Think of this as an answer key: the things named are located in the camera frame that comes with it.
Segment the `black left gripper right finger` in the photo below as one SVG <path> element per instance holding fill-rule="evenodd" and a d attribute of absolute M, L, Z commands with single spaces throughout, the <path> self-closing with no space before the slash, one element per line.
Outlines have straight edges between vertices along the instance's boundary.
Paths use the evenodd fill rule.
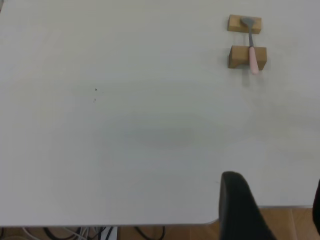
<path fill-rule="evenodd" d="M 320 227 L 320 180 L 315 192 L 312 206 L 312 220 L 316 227 Z"/>

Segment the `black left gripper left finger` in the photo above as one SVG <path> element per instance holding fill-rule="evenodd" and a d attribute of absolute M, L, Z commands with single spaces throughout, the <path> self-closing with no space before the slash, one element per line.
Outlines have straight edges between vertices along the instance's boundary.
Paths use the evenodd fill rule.
<path fill-rule="evenodd" d="M 221 240 L 275 240 L 245 178 L 237 172 L 221 175 L 219 193 Z"/>

